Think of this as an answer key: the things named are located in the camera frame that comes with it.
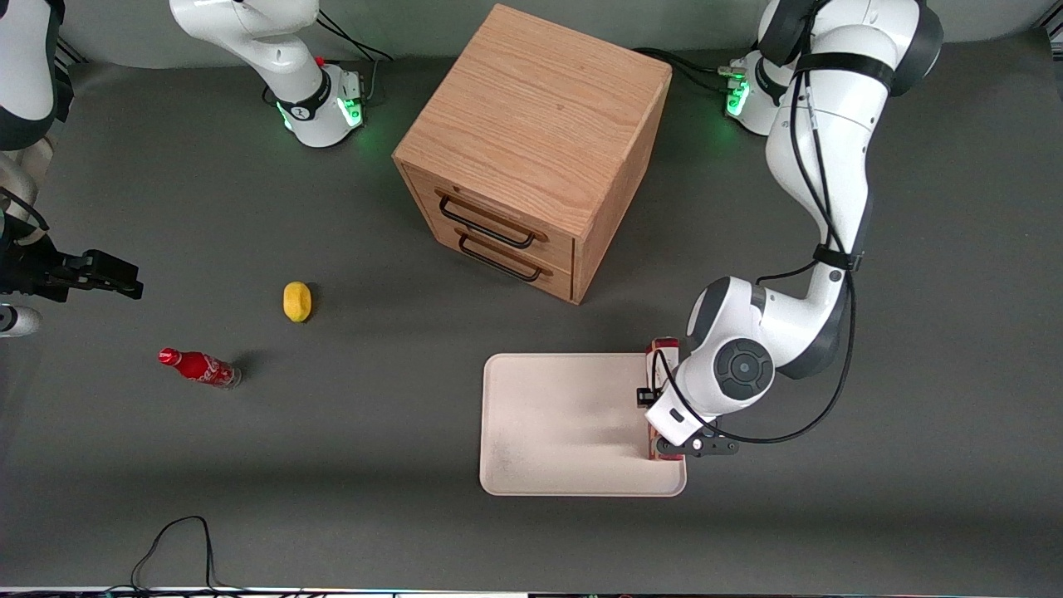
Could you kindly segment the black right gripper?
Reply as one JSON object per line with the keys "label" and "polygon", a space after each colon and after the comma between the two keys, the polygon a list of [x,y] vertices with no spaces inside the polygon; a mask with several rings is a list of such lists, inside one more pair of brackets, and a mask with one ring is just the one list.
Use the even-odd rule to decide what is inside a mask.
{"label": "black right gripper", "polygon": [[48,235],[27,245],[18,243],[37,232],[37,227],[19,218],[3,220],[1,294],[23,294],[53,302],[68,301],[75,289],[109,292],[133,300],[144,296],[144,283],[138,281],[136,264],[96,249],[68,257],[68,267],[77,277],[52,276],[50,279],[50,275],[65,267],[67,254],[54,246]]}

